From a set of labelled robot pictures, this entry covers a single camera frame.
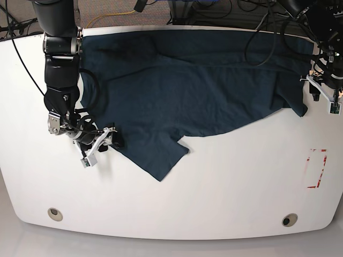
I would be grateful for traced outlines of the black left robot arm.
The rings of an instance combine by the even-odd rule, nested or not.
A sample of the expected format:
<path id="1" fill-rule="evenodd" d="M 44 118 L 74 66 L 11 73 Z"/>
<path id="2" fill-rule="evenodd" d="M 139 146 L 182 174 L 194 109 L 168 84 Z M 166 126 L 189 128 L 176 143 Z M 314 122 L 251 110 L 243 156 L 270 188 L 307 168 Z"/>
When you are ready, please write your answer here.
<path id="1" fill-rule="evenodd" d="M 333 96 L 326 95 L 327 100 L 334 107 L 340 105 L 342 94 L 342 23 L 333 11 L 342 7 L 341 1 L 278 1 L 278 4 L 288 13 L 280 28 L 282 43 L 288 47 L 285 30 L 289 23 L 298 24 L 308 38 L 312 39 L 319 49 L 316 55 L 306 55 L 288 50 L 298 59 L 313 61 L 313 75 L 307 75 L 306 80 L 311 85 L 314 100 L 324 93 L 322 84 L 331 88 Z"/>

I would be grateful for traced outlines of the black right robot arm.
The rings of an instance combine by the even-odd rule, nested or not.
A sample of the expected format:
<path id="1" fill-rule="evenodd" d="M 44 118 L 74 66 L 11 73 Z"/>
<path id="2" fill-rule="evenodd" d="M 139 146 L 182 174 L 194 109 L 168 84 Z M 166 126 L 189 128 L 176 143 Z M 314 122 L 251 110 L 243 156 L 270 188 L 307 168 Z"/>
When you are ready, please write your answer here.
<path id="1" fill-rule="evenodd" d="M 77 26 L 77 1 L 32 1 L 40 27 L 44 31 L 44 80 L 47 91 L 44 104 L 49 111 L 48 128 L 54 135 L 67 134 L 86 159 L 90 152 L 107 151 L 108 147 L 120 149 L 124 140 L 111 124 L 104 128 L 94 125 L 90 115 L 100 100 L 100 85 L 96 76 L 80 67 L 82 29 Z M 80 98 L 80 74 L 90 76 L 95 84 L 95 95 L 90 104 L 76 108 Z"/>

